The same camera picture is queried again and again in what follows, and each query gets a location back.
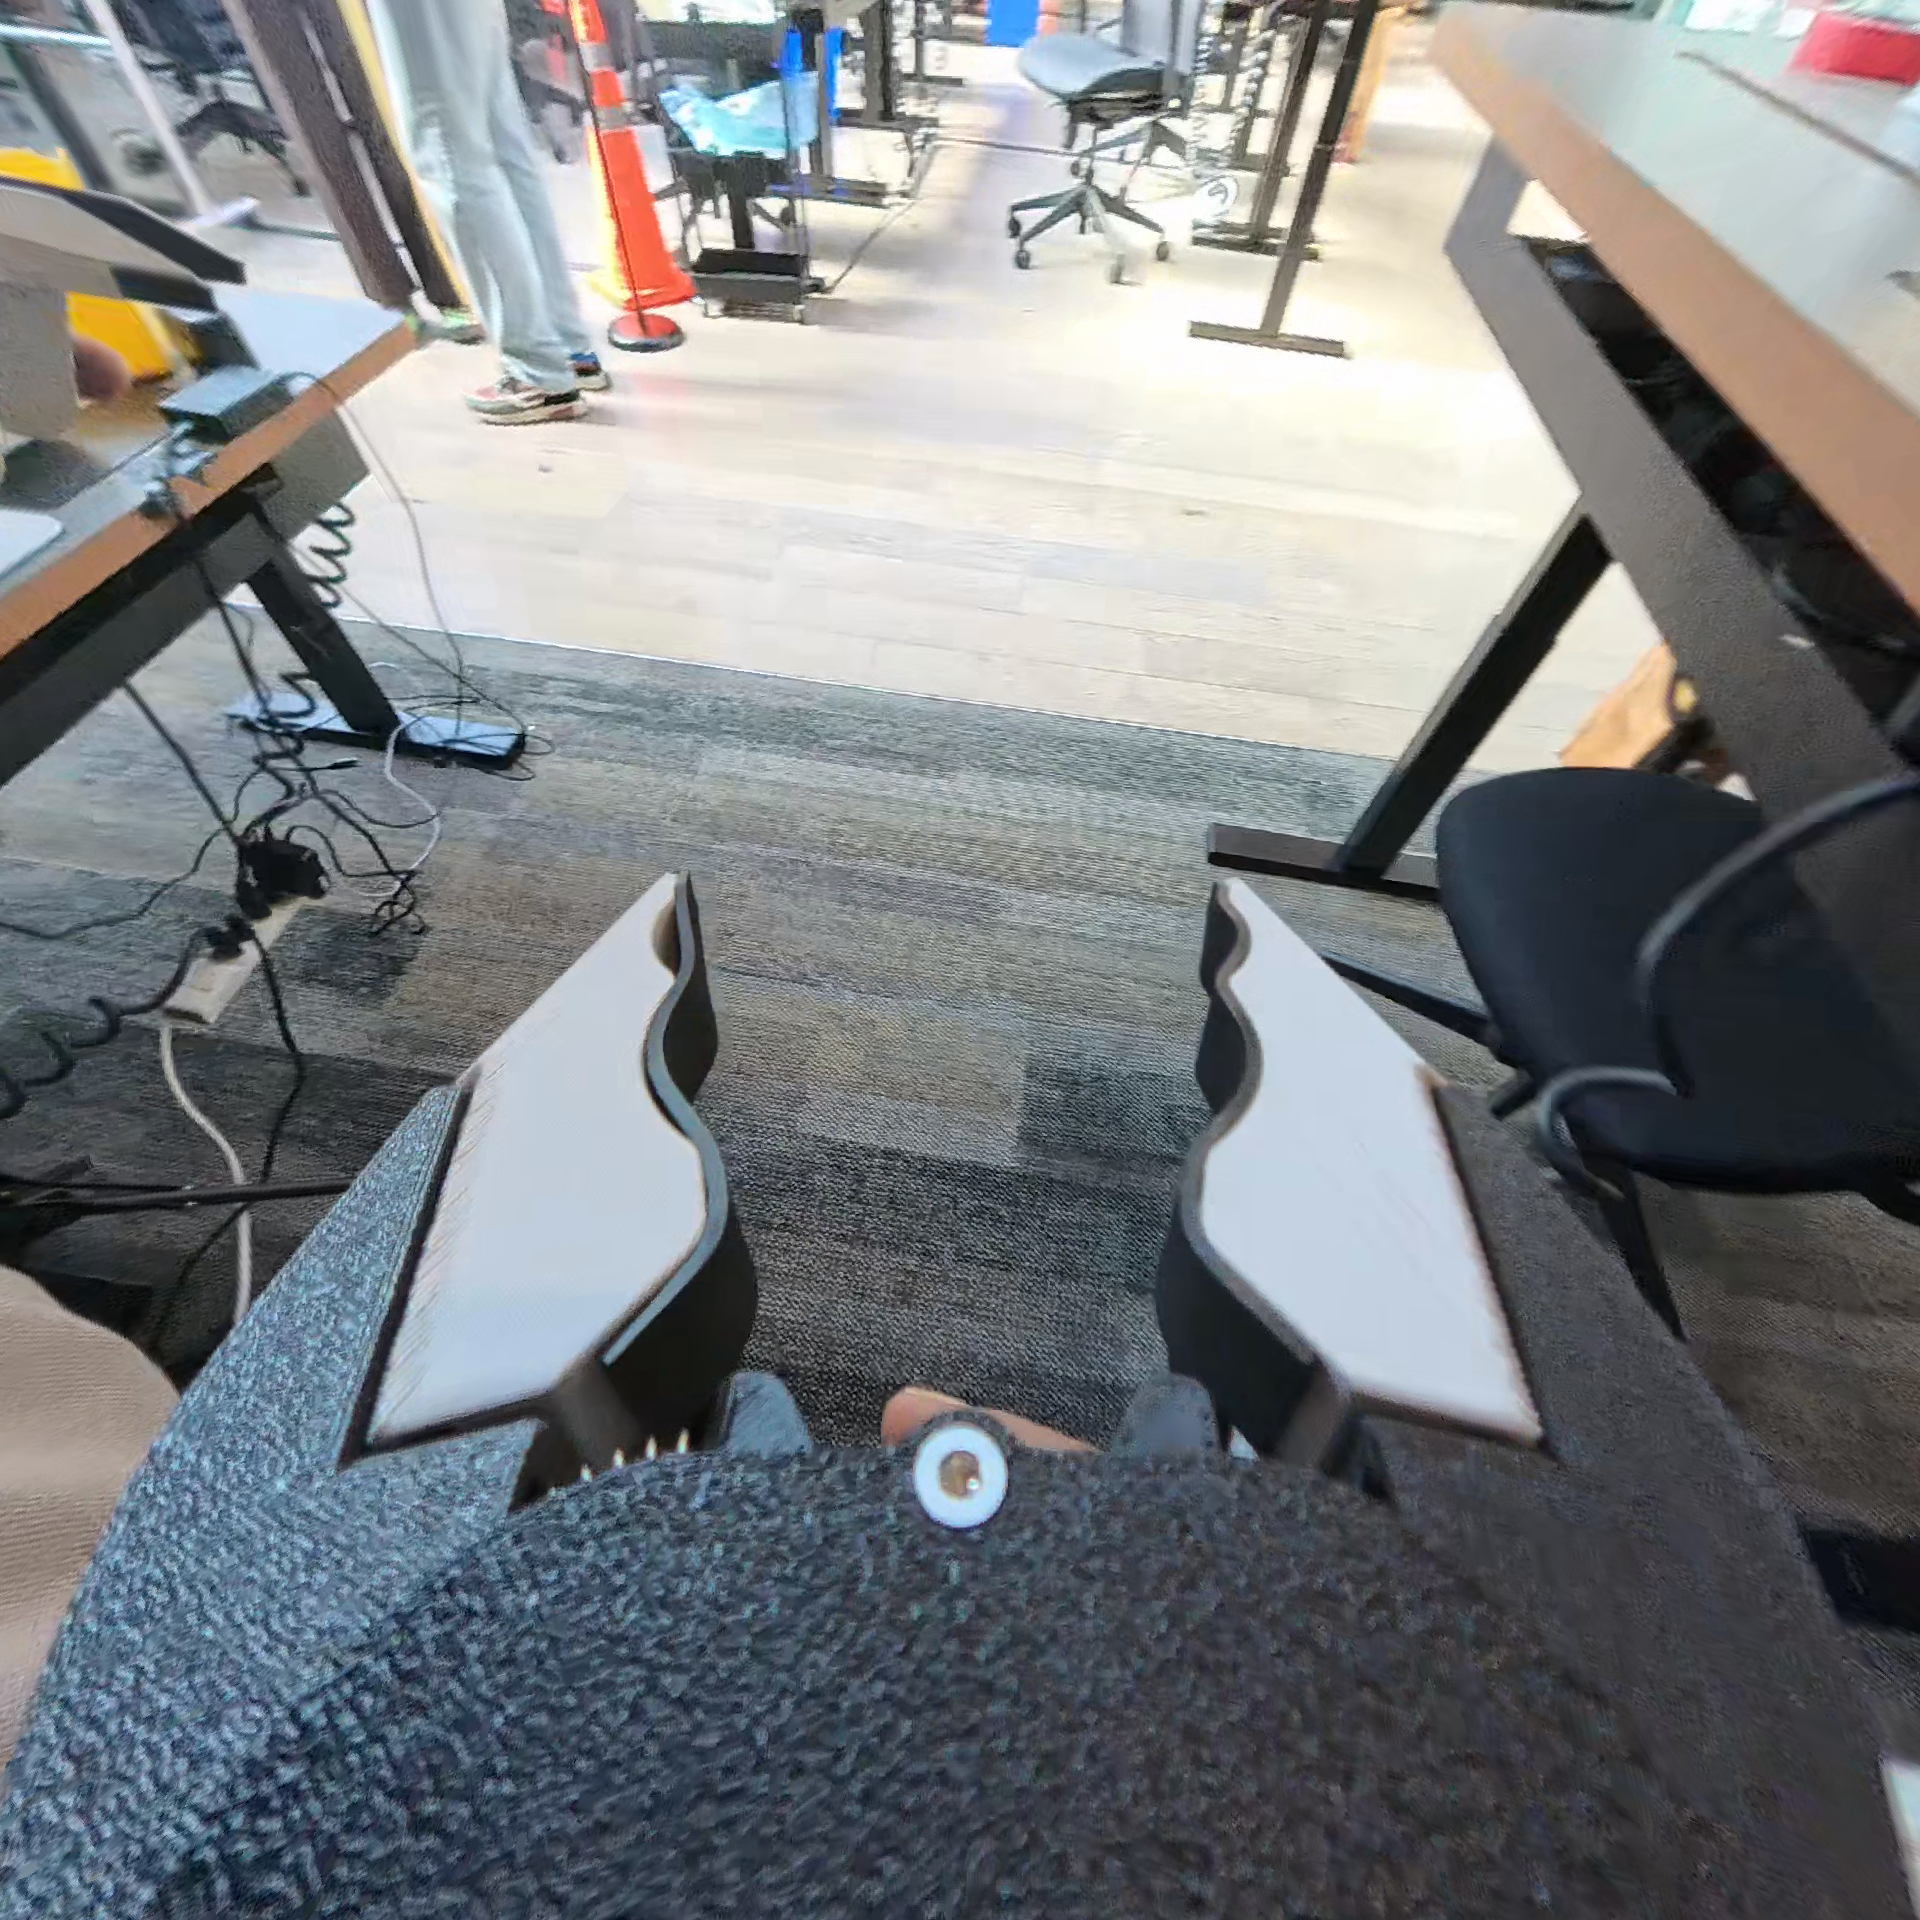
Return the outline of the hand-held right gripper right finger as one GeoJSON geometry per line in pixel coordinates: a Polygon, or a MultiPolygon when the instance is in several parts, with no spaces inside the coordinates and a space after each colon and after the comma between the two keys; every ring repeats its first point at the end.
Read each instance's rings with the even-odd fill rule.
{"type": "Polygon", "coordinates": [[[1208,901],[1208,1106],[1156,1276],[1228,1451],[1338,1474],[1362,1420],[1541,1452],[1437,1074],[1242,878],[1208,901]]]}

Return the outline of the black cart with blue bag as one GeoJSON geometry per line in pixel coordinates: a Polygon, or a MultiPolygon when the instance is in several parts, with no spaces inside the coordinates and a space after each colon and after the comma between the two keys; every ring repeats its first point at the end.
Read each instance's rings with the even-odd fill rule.
{"type": "Polygon", "coordinates": [[[652,107],[681,201],[683,266],[709,320],[810,324],[817,72],[793,4],[652,4],[652,107]]]}

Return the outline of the orange traffic cone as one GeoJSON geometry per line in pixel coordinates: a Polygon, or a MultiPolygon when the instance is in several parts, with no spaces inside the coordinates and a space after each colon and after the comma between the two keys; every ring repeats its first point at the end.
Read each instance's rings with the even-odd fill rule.
{"type": "Polygon", "coordinates": [[[606,341],[630,357],[672,353],[683,345],[683,331],[669,311],[693,301],[693,284],[660,227],[625,68],[611,49],[603,4],[563,3],[559,10],[584,82],[586,152],[603,232],[603,269],[592,287],[611,302],[606,341]]]}

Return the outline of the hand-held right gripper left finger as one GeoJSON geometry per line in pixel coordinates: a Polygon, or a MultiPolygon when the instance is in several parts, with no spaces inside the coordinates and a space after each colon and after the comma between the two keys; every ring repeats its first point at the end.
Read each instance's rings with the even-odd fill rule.
{"type": "Polygon", "coordinates": [[[693,878],[663,874],[466,1068],[353,1404],[353,1454],[534,1425],[527,1474],[701,1446],[756,1265],[699,1097],[693,878]]]}

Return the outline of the wooden table with black legs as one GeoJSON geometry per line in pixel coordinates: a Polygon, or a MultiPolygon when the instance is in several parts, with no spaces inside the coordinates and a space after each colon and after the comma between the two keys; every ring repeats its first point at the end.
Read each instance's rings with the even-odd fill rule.
{"type": "Polygon", "coordinates": [[[1432,55],[1489,130],[1448,254],[1576,502],[1356,829],[1216,827],[1209,865],[1443,916],[1437,821],[1489,782],[1451,780],[1615,567],[1765,818],[1748,854],[1916,1010],[1916,660],[1869,700],[1844,622],[1863,589],[1916,639],[1913,171],[1647,20],[1451,7],[1432,55]]]}

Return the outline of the person's beige printed hoodie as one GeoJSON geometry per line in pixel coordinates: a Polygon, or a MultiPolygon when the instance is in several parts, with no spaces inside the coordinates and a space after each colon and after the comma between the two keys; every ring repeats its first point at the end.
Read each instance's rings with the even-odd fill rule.
{"type": "Polygon", "coordinates": [[[1,1763],[132,1477],[180,1404],[118,1332],[1,1269],[1,1763]]]}

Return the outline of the grey office chair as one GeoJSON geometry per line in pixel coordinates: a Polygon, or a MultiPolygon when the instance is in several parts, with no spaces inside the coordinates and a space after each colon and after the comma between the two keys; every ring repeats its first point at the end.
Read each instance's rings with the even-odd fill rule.
{"type": "Polygon", "coordinates": [[[1039,35],[1019,49],[1019,78],[1064,113],[1067,184],[1006,206],[1018,272],[1028,272],[1038,242],[1064,227],[1097,237],[1112,284],[1125,284],[1131,264],[1122,228],[1149,239],[1156,264],[1170,260],[1163,227],[1131,194],[1159,154],[1191,168],[1187,115],[1202,13],[1202,4],[1122,4],[1100,26],[1039,35]]]}

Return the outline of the black office chair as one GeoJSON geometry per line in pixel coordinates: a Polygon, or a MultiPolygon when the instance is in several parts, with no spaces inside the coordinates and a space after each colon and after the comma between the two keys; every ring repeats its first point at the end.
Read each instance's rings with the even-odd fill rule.
{"type": "Polygon", "coordinates": [[[1539,1151],[1682,1332],[1635,1178],[1854,1194],[1916,1227],[1916,1068],[1758,804],[1639,770],[1481,780],[1435,827],[1437,901],[1539,1151]]]}

